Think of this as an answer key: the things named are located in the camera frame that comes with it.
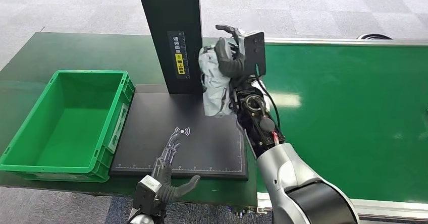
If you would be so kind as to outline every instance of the green table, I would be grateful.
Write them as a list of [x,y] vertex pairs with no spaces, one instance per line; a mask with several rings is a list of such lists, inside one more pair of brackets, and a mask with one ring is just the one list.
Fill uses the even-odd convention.
[[[350,198],[428,203],[427,59],[422,43],[267,40],[264,82],[287,141]],[[149,36],[36,33],[0,72],[0,151],[57,69],[120,69],[135,84],[164,84]],[[248,170],[248,182],[202,180],[182,201],[260,206],[265,187],[251,157]],[[95,195],[131,196],[137,180],[37,182],[0,172],[2,186]]]

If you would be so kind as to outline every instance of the yellow label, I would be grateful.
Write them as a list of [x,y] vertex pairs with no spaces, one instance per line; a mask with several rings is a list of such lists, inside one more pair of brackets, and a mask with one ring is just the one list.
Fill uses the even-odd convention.
[[181,55],[181,53],[175,54],[175,62],[177,63],[178,74],[184,74],[183,55]]

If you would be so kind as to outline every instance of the black cable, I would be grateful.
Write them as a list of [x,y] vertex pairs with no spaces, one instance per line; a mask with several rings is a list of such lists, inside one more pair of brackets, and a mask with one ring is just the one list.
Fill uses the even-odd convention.
[[276,114],[276,116],[277,116],[277,125],[278,125],[278,129],[279,130],[281,130],[281,121],[280,121],[280,115],[279,115],[279,113],[278,113],[278,109],[277,109],[277,105],[275,105],[275,102],[274,102],[274,100],[272,99],[272,97],[271,97],[271,95],[268,93],[268,91],[263,87],[263,85],[261,84],[261,82],[260,82],[260,79],[259,79],[259,75],[258,75],[258,72],[257,72],[257,67],[258,67],[258,64],[255,64],[255,71],[254,71],[254,74],[255,74],[255,79],[257,80],[257,83],[260,85],[260,88],[266,93],[266,95],[269,97],[269,99],[271,100],[271,102],[272,102],[272,105],[274,105],[274,109],[275,109],[275,114]]
[[365,39],[365,40],[392,40],[392,38],[382,35],[382,34],[364,34],[357,39]]

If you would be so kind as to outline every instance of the black mat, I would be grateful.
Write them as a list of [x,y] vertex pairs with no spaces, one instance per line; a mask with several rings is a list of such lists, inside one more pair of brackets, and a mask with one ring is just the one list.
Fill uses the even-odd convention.
[[207,117],[202,97],[170,95],[163,85],[137,85],[110,175],[151,173],[175,128],[188,136],[180,138],[173,176],[248,179],[236,116]]

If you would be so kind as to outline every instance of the cable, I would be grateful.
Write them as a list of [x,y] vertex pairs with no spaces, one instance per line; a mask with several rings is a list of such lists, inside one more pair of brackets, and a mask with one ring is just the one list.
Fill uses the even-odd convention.
[[277,125],[278,125],[278,129],[279,129],[279,130],[281,130],[281,121],[280,121],[280,115],[279,115],[279,113],[278,113],[277,105],[275,105],[275,102],[274,102],[274,100],[272,99],[271,95],[268,93],[268,91],[267,91],[267,90],[263,87],[263,85],[261,84],[260,79],[259,79],[259,75],[258,75],[258,72],[257,72],[257,67],[258,67],[258,64],[256,63],[256,64],[255,64],[255,71],[254,71],[255,79],[257,80],[257,83],[260,85],[260,88],[261,88],[261,89],[266,93],[266,95],[269,97],[269,99],[271,100],[272,104],[274,105],[275,114],[276,114],[276,116],[277,116]]
[[275,146],[278,146],[280,144],[280,141],[278,139],[278,134],[275,131],[272,131],[272,136],[274,137]]
[[364,34],[357,39],[365,39],[365,40],[392,40],[392,38],[382,35],[382,34]]

